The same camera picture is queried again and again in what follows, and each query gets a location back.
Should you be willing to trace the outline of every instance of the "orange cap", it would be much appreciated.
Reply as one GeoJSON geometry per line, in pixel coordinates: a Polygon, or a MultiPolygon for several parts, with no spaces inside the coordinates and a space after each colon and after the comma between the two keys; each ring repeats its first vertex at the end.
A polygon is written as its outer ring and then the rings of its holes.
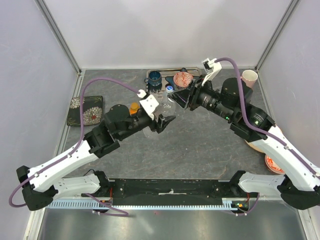
{"type": "Polygon", "coordinates": [[[131,103],[130,110],[129,110],[130,115],[137,113],[139,108],[140,108],[140,106],[138,103],[136,103],[136,102],[131,103]]]}

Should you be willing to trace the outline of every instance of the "blue bottle cap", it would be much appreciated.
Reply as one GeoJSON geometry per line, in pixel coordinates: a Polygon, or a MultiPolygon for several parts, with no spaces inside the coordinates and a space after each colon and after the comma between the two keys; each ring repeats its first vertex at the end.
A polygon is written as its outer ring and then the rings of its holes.
{"type": "Polygon", "coordinates": [[[166,92],[167,93],[172,93],[174,91],[174,88],[172,86],[167,86],[166,87],[166,92]]]}

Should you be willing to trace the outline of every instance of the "black floral coaster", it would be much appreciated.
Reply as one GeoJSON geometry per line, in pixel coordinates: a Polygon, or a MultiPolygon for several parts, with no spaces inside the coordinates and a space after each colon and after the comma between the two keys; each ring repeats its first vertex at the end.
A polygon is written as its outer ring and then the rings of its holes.
{"type": "MultiPolygon", "coordinates": [[[[104,98],[102,96],[85,96],[83,98],[84,125],[99,124],[103,116],[104,98]]],[[[70,103],[68,126],[80,126],[80,97],[73,97],[70,103]]]]}

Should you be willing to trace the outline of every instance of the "white paper cup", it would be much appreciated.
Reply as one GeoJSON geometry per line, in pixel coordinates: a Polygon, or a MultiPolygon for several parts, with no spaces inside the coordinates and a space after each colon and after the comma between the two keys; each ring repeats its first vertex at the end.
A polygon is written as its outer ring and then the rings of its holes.
{"type": "Polygon", "coordinates": [[[252,89],[258,79],[258,74],[253,70],[244,70],[242,73],[242,80],[252,89]]]}

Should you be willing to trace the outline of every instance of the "blue mug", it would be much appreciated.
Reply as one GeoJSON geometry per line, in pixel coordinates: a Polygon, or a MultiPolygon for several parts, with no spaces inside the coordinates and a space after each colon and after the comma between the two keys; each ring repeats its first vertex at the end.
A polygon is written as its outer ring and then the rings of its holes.
{"type": "Polygon", "coordinates": [[[148,91],[151,93],[158,93],[162,88],[162,76],[159,71],[151,71],[148,77],[144,80],[148,83],[148,91]]]}

